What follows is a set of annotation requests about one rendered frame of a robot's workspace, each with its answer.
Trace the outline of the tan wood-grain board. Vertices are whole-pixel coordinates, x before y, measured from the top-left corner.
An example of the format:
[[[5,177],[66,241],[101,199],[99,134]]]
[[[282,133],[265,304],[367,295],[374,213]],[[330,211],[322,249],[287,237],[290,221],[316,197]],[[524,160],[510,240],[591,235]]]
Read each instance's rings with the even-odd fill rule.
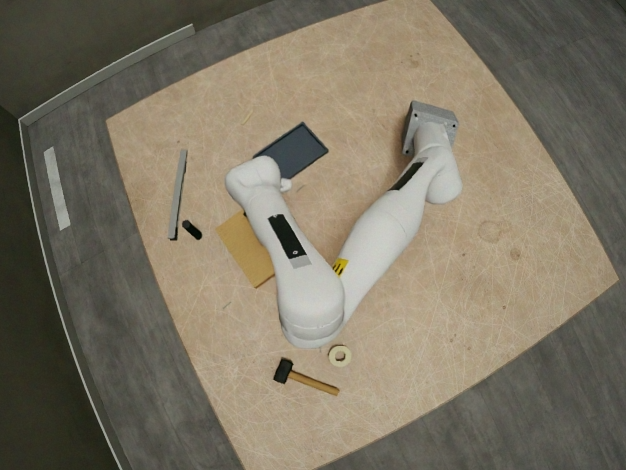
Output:
[[[255,289],[275,276],[267,249],[257,240],[244,209],[215,231]]]

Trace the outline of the black-headed mallet with wooden handle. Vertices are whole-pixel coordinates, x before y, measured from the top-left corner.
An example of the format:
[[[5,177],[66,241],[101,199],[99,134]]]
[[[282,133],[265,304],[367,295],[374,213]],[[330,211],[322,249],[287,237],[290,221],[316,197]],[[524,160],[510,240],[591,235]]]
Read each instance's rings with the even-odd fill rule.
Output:
[[[273,380],[281,384],[285,384],[287,381],[287,378],[290,378],[300,383],[303,383],[305,385],[308,385],[310,387],[313,387],[315,389],[321,390],[323,392],[329,393],[334,396],[338,396],[340,389],[334,388],[332,386],[326,385],[319,381],[313,380],[311,378],[308,378],[306,376],[293,372],[291,371],[292,367],[293,367],[293,363],[287,360],[281,359]]]

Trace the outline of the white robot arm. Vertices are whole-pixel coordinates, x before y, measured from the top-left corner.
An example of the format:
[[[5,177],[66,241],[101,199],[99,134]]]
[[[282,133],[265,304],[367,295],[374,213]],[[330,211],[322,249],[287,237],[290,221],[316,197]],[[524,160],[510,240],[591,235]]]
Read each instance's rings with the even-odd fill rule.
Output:
[[[463,184],[444,125],[423,123],[414,136],[415,157],[359,217],[332,267],[292,216],[281,195],[291,191],[292,182],[281,178],[272,158],[256,157],[226,174],[227,192],[244,209],[255,236],[270,254],[279,321],[293,346],[315,349],[335,339],[416,236],[425,201],[446,204],[461,193]]]

